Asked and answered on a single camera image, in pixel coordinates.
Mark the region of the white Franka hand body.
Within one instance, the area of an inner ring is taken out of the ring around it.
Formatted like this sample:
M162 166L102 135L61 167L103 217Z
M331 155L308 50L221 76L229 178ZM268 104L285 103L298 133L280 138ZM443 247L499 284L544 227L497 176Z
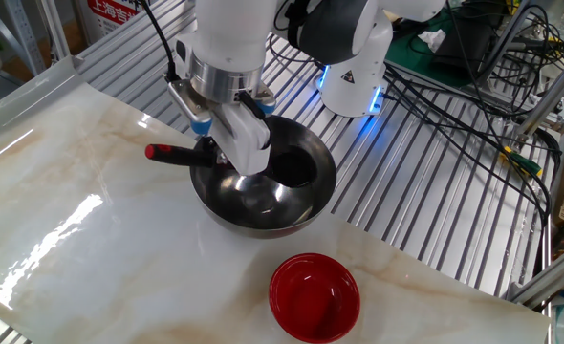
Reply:
M271 131L257 104L265 59L262 48L242 49L229 57L214 50L197 52L198 37L177 35L174 47L177 73L174 101L198 135L214 139L228 161L242 175L266 169Z

